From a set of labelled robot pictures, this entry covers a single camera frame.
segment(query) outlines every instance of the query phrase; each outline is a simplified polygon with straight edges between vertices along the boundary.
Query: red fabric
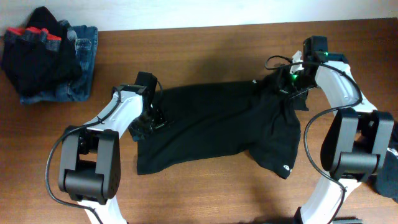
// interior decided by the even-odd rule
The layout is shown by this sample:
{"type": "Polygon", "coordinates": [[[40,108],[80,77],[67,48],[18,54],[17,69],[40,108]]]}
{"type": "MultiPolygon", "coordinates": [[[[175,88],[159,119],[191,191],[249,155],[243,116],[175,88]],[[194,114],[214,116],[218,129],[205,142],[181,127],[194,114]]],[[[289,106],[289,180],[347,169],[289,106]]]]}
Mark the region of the red fabric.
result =
{"type": "Polygon", "coordinates": [[[41,32],[45,32],[47,34],[47,39],[48,40],[62,40],[61,37],[57,37],[56,35],[49,34],[49,31],[46,28],[43,28],[43,29],[40,30],[40,29],[38,29],[36,27],[29,27],[29,28],[26,28],[26,29],[8,27],[7,30],[9,32],[12,32],[12,33],[16,34],[16,35],[22,35],[25,32],[25,30],[29,30],[29,31],[31,31],[32,33],[35,33],[35,34],[39,34],[41,32]]]}

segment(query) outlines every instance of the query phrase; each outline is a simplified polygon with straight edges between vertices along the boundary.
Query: wooden tabletop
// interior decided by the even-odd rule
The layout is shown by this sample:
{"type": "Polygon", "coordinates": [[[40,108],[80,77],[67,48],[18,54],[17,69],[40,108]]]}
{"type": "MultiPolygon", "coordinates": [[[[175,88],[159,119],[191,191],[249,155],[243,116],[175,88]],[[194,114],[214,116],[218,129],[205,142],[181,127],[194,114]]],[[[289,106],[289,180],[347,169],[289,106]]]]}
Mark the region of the wooden tabletop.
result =
{"type": "MultiPolygon", "coordinates": [[[[44,186],[45,162],[68,125],[95,117],[108,104],[112,86],[134,83],[138,71],[152,72],[164,88],[260,79],[270,73],[264,69],[269,56],[291,57],[302,50],[307,37],[324,35],[331,52],[346,55],[369,101],[398,118],[397,25],[397,19],[376,19],[100,32],[91,96],[79,103],[20,105],[2,72],[0,223],[89,223],[83,210],[49,197],[44,186]]],[[[321,90],[312,90],[307,104],[309,112],[297,112],[302,130],[313,115],[329,108],[321,90]]],[[[319,165],[320,146],[332,119],[332,114],[321,117],[308,136],[319,165]]],[[[259,167],[245,152],[138,176],[137,144],[128,133],[120,147],[122,177],[117,197],[129,223],[237,223],[292,217],[320,178],[302,141],[287,180],[259,167]]],[[[58,197],[68,200],[57,187],[60,153],[58,148],[53,157],[50,184],[58,197]]],[[[397,223],[398,204],[362,184],[338,216],[397,223]]]]}

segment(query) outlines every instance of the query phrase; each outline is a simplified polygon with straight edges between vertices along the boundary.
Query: robotic arm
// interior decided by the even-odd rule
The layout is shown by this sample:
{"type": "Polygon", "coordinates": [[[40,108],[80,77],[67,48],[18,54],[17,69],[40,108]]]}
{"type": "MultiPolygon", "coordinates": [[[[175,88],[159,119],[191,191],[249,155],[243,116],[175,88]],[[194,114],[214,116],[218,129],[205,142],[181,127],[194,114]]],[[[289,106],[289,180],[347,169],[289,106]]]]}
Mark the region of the robotic arm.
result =
{"type": "MultiPolygon", "coordinates": [[[[344,198],[341,186],[323,176],[309,201],[295,214],[295,223],[328,223],[339,204],[382,167],[394,120],[389,113],[377,111],[352,82],[336,72],[343,71],[353,81],[347,59],[328,52],[326,37],[307,39],[303,61],[300,58],[301,52],[297,52],[293,64],[285,65],[291,68],[298,89],[319,86],[332,108],[350,105],[358,101],[359,94],[362,96],[362,102],[353,108],[334,111],[335,119],[322,145],[322,166],[333,180],[343,184],[344,198]],[[319,64],[335,69],[316,66],[319,64]],[[357,132],[362,139],[354,141],[357,132]]],[[[72,200],[95,210],[99,219],[86,210],[92,223],[126,223],[116,200],[121,175],[119,138],[132,123],[143,133],[163,125],[162,113],[151,105],[156,85],[155,76],[140,72],[134,85],[121,85],[111,102],[88,122],[100,121],[97,125],[64,139],[58,186],[72,200]],[[90,152],[98,154],[96,162],[80,159],[80,154],[90,152]]]]}

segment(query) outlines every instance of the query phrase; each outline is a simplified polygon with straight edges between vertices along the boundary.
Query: wood grain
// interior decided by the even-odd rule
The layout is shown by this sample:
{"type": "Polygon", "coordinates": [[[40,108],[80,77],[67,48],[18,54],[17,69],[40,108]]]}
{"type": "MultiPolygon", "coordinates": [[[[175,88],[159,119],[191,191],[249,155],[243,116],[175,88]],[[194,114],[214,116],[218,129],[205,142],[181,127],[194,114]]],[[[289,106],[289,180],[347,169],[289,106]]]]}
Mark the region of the wood grain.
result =
{"type": "MultiPolygon", "coordinates": [[[[100,32],[90,99],[80,103],[23,106],[9,80],[0,75],[0,223],[89,223],[84,211],[55,203],[44,187],[45,161],[69,124],[83,124],[108,103],[111,87],[134,83],[138,71],[152,72],[164,88],[262,78],[265,59],[291,56],[311,35],[325,35],[332,52],[343,52],[363,93],[381,111],[398,117],[397,19],[306,22],[195,29],[100,32]]],[[[298,111],[304,129],[328,108],[321,90],[298,111]]],[[[332,115],[310,130],[319,163],[332,115]]],[[[283,180],[247,154],[177,164],[157,174],[136,174],[137,144],[121,138],[122,179],[118,201],[129,223],[237,223],[292,217],[319,179],[302,142],[292,175],[283,180]]],[[[60,150],[53,158],[51,186],[57,187],[60,150]]],[[[398,205],[366,184],[344,203],[339,217],[366,223],[396,223],[398,205]]]]}

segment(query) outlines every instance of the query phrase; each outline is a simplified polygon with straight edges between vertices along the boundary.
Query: denim fabric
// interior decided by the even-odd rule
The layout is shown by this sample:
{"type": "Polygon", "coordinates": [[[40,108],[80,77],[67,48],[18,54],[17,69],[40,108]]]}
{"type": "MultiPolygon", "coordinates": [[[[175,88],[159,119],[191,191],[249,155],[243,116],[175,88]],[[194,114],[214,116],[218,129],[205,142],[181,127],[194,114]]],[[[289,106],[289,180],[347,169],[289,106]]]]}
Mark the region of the denim fabric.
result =
{"type": "Polygon", "coordinates": [[[87,26],[72,28],[77,35],[75,40],[76,60],[81,66],[82,76],[77,80],[62,83],[54,90],[42,91],[31,97],[21,96],[21,104],[29,105],[40,101],[85,101],[88,99],[93,82],[95,54],[98,46],[98,29],[87,26]]]}

